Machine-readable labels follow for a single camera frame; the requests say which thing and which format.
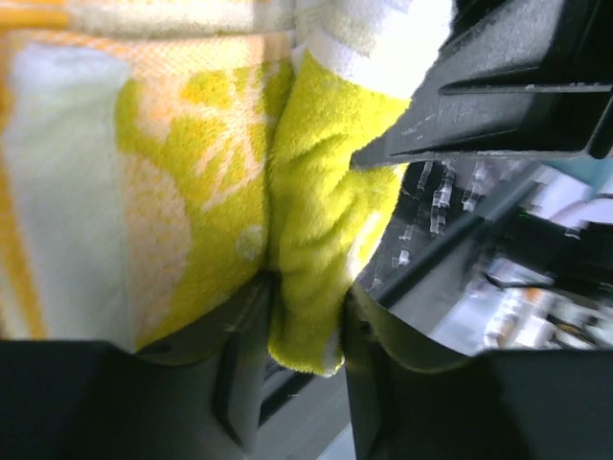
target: black plastic part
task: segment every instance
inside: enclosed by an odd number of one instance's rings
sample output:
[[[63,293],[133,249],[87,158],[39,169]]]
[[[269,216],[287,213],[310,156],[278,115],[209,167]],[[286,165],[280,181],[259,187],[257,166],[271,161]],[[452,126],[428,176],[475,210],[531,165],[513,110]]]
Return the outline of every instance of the black plastic part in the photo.
[[[431,311],[439,305],[445,311],[451,309],[482,253],[513,228],[517,210],[540,190],[542,171],[537,163],[531,163],[511,181],[499,184],[473,213],[458,218],[411,264],[391,276],[377,290],[376,300],[398,315],[418,309]],[[458,252],[462,255],[450,257]]]
[[[613,146],[613,2],[467,0],[411,108],[354,168],[549,160]]]
[[[566,227],[524,212],[506,230],[498,241],[502,255],[536,273],[557,273],[560,261],[577,242]]]
[[[0,342],[0,458],[246,458],[273,285],[257,277],[147,359],[99,342]],[[195,330],[224,333],[197,340]]]
[[[436,270],[408,296],[437,299],[441,270],[463,274],[479,226],[449,235]],[[344,346],[357,460],[608,458],[613,352],[489,352],[462,356],[430,340],[356,287]]]
[[[497,245],[502,255],[553,278],[550,290],[589,309],[613,295],[613,225],[566,228],[519,213]]]

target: yellow towel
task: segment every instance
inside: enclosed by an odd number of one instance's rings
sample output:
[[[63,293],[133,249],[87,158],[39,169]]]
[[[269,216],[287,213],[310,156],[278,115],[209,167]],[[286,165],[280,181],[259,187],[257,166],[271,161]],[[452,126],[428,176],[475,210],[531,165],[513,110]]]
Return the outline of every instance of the yellow towel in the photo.
[[[350,158],[407,107],[451,3],[0,7],[4,334],[135,351],[269,267],[272,355],[335,372],[342,299],[404,171]]]

